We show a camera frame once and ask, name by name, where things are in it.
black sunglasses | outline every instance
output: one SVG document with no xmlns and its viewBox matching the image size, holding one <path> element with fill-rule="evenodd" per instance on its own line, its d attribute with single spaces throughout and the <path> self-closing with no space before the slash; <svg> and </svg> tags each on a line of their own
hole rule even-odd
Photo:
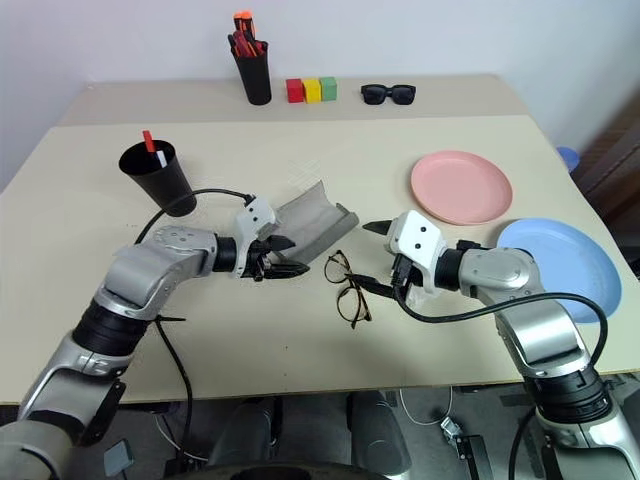
<svg viewBox="0 0 640 480">
<path fill-rule="evenodd" d="M 363 85 L 360 87 L 360 93 L 364 103 L 367 105 L 380 105 L 387 97 L 398 105 L 410 105 L 416 97 L 416 87 L 413 85 L 394 85 L 391 88 L 384 85 Z"/>
</svg>

table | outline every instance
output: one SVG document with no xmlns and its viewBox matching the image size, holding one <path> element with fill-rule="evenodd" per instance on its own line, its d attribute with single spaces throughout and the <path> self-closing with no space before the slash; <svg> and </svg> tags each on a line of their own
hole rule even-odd
<svg viewBox="0 0 640 480">
<path fill-rule="evenodd" d="M 362 104 L 358 86 L 372 81 L 413 82 L 415 104 Z M 338 102 L 320 105 L 284 103 L 280 83 L 264 107 L 246 103 L 237 81 L 98 85 L 80 95 L 0 196 L 0 402 L 21 400 L 78 322 L 112 254 L 131 244 L 156 211 L 117 167 L 143 128 L 174 144 L 194 188 L 259 193 L 277 207 L 322 179 L 329 199 L 355 211 L 361 224 L 418 208 L 408 177 L 422 155 L 479 154 L 509 177 L 513 205 L 486 225 L 434 220 L 449 243 L 493 245 L 509 222 L 532 216 L 584 231 L 611 256 L 623 284 L 599 370 L 640 368 L 638 283 L 555 149 L 498 78 L 339 79 Z M 209 195 L 198 202 L 192 215 L 159 225 L 230 232 L 241 207 L 236 199 Z M 358 227 L 327 254 L 341 248 L 355 271 L 385 279 L 393 258 L 382 241 Z M 196 398 L 520 380 L 490 316 L 424 325 L 389 300 L 367 295 L 373 321 L 352 331 L 336 312 L 338 288 L 324 279 L 324 260 L 294 280 L 254 283 L 213 274 L 178 288 L 164 313 L 188 321 L 166 329 Z M 425 312 L 478 306 L 444 292 Z M 597 326 L 580 331 L 593 347 Z M 129 402 L 185 396 L 153 327 L 124 381 Z"/>
</svg>

blue plate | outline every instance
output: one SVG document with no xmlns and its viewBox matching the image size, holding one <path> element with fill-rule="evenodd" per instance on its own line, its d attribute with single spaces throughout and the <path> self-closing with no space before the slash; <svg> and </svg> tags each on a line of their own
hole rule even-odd
<svg viewBox="0 0 640 480">
<path fill-rule="evenodd" d="M 622 285 L 616 267 L 600 245 L 580 230 L 556 220 L 527 218 L 505 228 L 498 246 L 531 253 L 548 292 L 583 295 L 600 305 L 607 316 L 620 304 Z M 586 305 L 569 300 L 560 303 L 577 323 L 598 321 Z"/>
</svg>

gray cloth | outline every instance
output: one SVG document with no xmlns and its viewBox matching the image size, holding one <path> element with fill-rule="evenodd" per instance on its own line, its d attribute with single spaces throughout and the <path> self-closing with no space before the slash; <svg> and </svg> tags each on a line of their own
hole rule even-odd
<svg viewBox="0 0 640 480">
<path fill-rule="evenodd" d="M 296 243 L 277 255 L 308 264 L 358 225 L 358 216 L 329 203 L 322 182 L 278 208 L 280 226 L 274 232 Z"/>
</svg>

pen holder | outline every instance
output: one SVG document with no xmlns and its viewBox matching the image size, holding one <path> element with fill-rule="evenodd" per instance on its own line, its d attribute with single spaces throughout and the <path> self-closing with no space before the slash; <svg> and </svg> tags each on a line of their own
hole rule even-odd
<svg viewBox="0 0 640 480">
<path fill-rule="evenodd" d="M 145 143 L 137 143 L 120 157 L 120 170 L 126 173 L 153 199 L 167 215 L 183 217 L 196 208 L 196 197 L 191 195 L 181 201 L 179 198 L 192 193 L 189 182 L 180 168 L 176 149 L 169 142 L 154 140 L 157 150 L 164 152 L 167 166 L 162 168 Z"/>
<path fill-rule="evenodd" d="M 271 101 L 271 81 L 267 53 L 269 44 L 261 42 L 264 53 L 257 57 L 238 57 L 231 50 L 238 65 L 240 78 L 247 94 L 247 100 L 253 105 L 266 105 Z"/>
</svg>

